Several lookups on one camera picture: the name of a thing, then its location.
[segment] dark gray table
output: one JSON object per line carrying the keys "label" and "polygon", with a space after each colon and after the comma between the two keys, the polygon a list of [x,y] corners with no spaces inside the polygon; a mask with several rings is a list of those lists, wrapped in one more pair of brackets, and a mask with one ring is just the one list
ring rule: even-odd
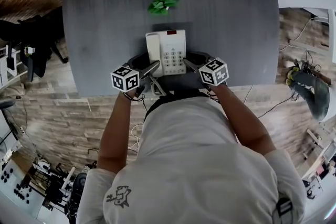
{"label": "dark gray table", "polygon": [[[146,52],[145,33],[185,29],[186,48],[228,64],[229,86],[274,83],[278,0],[180,0],[167,16],[147,12],[153,0],[63,0],[66,42],[78,92],[115,94],[110,72]],[[199,88],[192,73],[165,76],[174,90]]]}

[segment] shirt logo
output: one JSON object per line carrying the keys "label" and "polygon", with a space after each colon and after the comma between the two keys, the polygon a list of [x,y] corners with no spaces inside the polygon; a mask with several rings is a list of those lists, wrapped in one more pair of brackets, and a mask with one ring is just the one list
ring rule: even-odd
{"label": "shirt logo", "polygon": [[124,206],[130,207],[130,205],[127,202],[127,195],[131,192],[131,189],[128,188],[128,186],[120,186],[117,187],[117,190],[115,191],[115,196],[113,194],[108,195],[106,198],[106,202],[113,202],[115,205],[121,206],[121,208],[124,208]]}

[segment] small potted plant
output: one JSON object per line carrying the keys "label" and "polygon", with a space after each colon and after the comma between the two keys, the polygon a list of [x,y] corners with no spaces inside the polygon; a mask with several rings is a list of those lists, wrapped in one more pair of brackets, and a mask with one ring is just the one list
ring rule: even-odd
{"label": "small potted plant", "polygon": [[167,15],[170,7],[175,7],[177,0],[154,0],[148,7],[151,14]]}

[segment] white telephone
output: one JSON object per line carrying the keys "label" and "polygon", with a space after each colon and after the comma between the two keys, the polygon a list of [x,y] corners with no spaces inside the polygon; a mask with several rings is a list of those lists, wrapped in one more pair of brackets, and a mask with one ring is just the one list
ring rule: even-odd
{"label": "white telephone", "polygon": [[178,75],[186,73],[183,62],[185,53],[185,30],[169,30],[146,34],[150,62],[160,61],[153,76]]}

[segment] wood plank floor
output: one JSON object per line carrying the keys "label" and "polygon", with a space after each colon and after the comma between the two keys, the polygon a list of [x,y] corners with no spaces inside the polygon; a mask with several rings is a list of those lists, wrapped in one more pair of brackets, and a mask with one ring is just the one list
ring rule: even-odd
{"label": "wood plank floor", "polygon": [[[309,20],[309,13],[299,9],[284,9],[280,11],[280,44],[286,44],[287,39],[296,38]],[[310,22],[306,31],[298,41],[325,47],[328,46],[328,27],[319,22]],[[66,44],[60,45],[61,53],[67,54]],[[322,72],[336,79],[336,65],[321,55],[311,53],[313,64],[319,64]],[[288,47],[279,54],[278,74],[273,85],[254,86],[246,105],[260,116],[274,105],[291,96],[290,89],[284,84],[288,69],[284,62],[288,59],[305,59],[306,51],[296,47]],[[17,82],[7,88],[3,94],[15,97],[22,95],[23,100],[17,100],[16,105],[6,113],[8,118],[18,126],[26,128],[27,135],[20,135],[24,147],[22,154],[27,159],[34,159],[36,151],[53,165],[64,164],[65,168],[75,166],[78,170],[87,163],[97,159],[97,151],[103,129],[113,109],[116,96],[82,98],[78,95],[70,64],[63,65],[53,55],[48,62],[43,78],[35,77],[32,83]],[[244,100],[251,86],[233,87],[237,96]],[[147,108],[155,101],[149,94],[145,100]],[[131,126],[142,124],[145,109],[141,103],[132,103]],[[278,148],[286,149],[296,167],[303,162],[302,145],[305,130],[315,130],[318,123],[314,121],[306,103],[300,98],[277,106],[271,112],[261,117]],[[335,126],[335,120],[329,120],[327,127]],[[141,135],[141,126],[135,128],[136,135]],[[129,151],[129,161],[134,160],[136,153]]]}

